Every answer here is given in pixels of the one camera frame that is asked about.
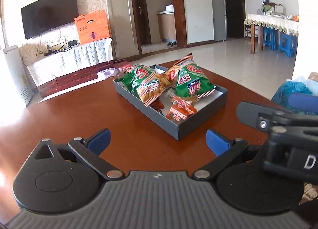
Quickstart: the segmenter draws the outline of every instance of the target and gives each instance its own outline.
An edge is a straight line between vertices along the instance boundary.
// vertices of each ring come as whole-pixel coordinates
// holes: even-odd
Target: television
[[[76,0],[38,0],[21,9],[25,39],[74,22],[78,17]]]

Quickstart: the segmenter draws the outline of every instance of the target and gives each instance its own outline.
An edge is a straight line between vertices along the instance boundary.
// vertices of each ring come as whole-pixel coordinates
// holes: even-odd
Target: wall socket
[[[65,38],[65,36],[63,36],[63,37],[60,37],[58,39],[51,40],[51,41],[45,43],[44,45],[46,48],[51,48],[51,47],[54,47],[56,45],[59,45],[59,44],[65,43],[65,42],[66,42],[66,38]]]

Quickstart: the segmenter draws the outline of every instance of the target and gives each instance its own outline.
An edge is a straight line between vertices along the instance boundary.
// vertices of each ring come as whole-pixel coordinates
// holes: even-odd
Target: gray box
[[[163,71],[168,70],[167,68],[162,66],[151,66],[151,68],[157,68]],[[177,125],[171,120],[167,119],[165,117],[165,113],[164,115],[162,115],[158,113],[156,110],[154,110],[152,107],[146,107],[138,97],[136,97],[134,94],[129,92],[127,89],[123,88],[118,83],[118,79],[115,79],[113,82],[114,82],[116,91],[121,96],[123,96],[126,100],[128,100],[131,104],[133,104],[138,110],[140,110],[143,114],[145,114],[148,118],[150,118],[154,123],[156,123],[159,127],[161,127],[163,130],[165,130],[168,134],[170,134],[172,137],[174,137],[178,141],[184,138],[185,136],[187,136],[193,130],[197,129],[206,120],[212,117],[221,107],[223,107],[225,105],[226,96],[227,96],[227,89],[217,85],[216,90],[213,93],[213,100],[209,102],[206,106],[202,107],[201,109],[198,109],[197,108],[198,104],[202,103],[204,99],[208,100],[207,97],[202,98],[195,105],[195,108],[197,108],[198,112],[188,117],[181,124]]]

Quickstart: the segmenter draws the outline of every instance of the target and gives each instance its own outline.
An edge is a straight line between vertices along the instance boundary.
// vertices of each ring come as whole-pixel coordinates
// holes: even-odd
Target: white letter
[[[313,160],[313,164],[311,166],[308,166],[308,163],[309,163],[310,159]],[[305,164],[304,168],[310,170],[312,167],[314,167],[315,162],[316,162],[316,156],[311,155],[311,154],[308,155],[308,158],[307,158],[307,161],[306,161],[306,164]]]

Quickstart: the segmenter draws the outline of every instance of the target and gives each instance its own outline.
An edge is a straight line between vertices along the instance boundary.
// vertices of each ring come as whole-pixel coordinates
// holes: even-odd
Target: stool
[[[278,50],[285,51],[288,57],[292,57],[293,54],[296,55],[297,42],[297,37],[281,33]]]
[[[276,50],[277,31],[271,28],[264,29],[264,45]]]

